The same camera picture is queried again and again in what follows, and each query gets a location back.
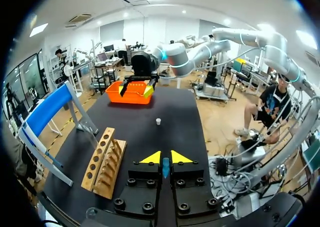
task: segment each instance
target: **black tabletop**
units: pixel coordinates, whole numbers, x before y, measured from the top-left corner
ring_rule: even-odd
[[[186,89],[157,87],[148,105],[111,103],[103,94],[87,111],[99,129],[99,140],[106,127],[115,128],[115,138],[127,141],[117,176],[113,199],[120,196],[132,161],[141,161],[157,151],[171,157],[175,150],[203,165],[204,178],[210,183],[208,156],[201,120],[193,94]],[[161,118],[161,125],[156,125]],[[81,187],[94,148],[82,131],[75,128],[60,148],[56,159],[62,172],[74,181],[69,187],[49,173],[44,186],[46,195],[67,215],[81,223],[90,207],[114,210],[113,201]],[[158,205],[157,226],[175,226],[175,209],[169,180],[162,184]]]

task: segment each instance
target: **person in background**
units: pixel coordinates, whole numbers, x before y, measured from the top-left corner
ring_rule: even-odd
[[[58,78],[55,81],[55,83],[59,84],[69,79],[64,72],[64,68],[65,68],[65,65],[67,64],[67,61],[66,61],[66,56],[62,55],[62,50],[60,48],[56,50],[55,55],[58,57],[58,64],[61,72],[61,77]]]
[[[37,159],[30,153],[26,146],[16,139],[5,121],[1,121],[1,134],[4,149],[6,150],[16,174],[31,178],[39,182],[42,176],[36,172]]]
[[[273,126],[273,128],[278,125],[280,125],[280,127],[285,126],[287,124],[287,118],[291,112],[290,95],[287,90],[289,83],[290,80],[288,78],[279,74],[278,84],[271,85],[265,89],[258,99],[258,105],[248,103],[245,106],[244,128],[235,129],[234,133],[238,136],[247,137],[249,135],[249,125],[252,117],[255,121],[262,121],[268,129],[271,126]],[[281,112],[282,114],[280,118],[276,123],[274,123]],[[279,137],[280,128],[278,128],[273,134],[269,135],[263,143],[275,144],[279,141]]]
[[[118,50],[118,57],[122,58],[121,64],[122,66],[128,65],[128,54],[127,54],[127,43],[126,39],[123,38],[122,41],[119,43],[119,50]]]

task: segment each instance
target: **wooden test tube rack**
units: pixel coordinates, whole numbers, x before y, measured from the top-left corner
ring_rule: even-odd
[[[81,187],[112,199],[127,142],[114,139],[115,129],[106,128],[86,168]]]

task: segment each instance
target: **sneaker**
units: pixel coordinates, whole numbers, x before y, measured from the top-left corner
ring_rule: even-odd
[[[34,182],[38,183],[42,180],[42,176],[38,173],[35,174]]]
[[[237,136],[243,136],[243,137],[247,137],[249,135],[249,130],[245,129],[245,128],[240,128],[240,129],[235,129],[234,133]]]

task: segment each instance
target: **orange basket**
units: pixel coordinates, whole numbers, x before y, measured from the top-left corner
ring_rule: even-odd
[[[140,105],[149,104],[152,94],[147,98],[144,97],[144,92],[147,86],[145,82],[135,81],[129,83],[126,88],[126,92],[122,97],[119,94],[119,85],[121,83],[122,81],[116,81],[105,90],[111,102]]]

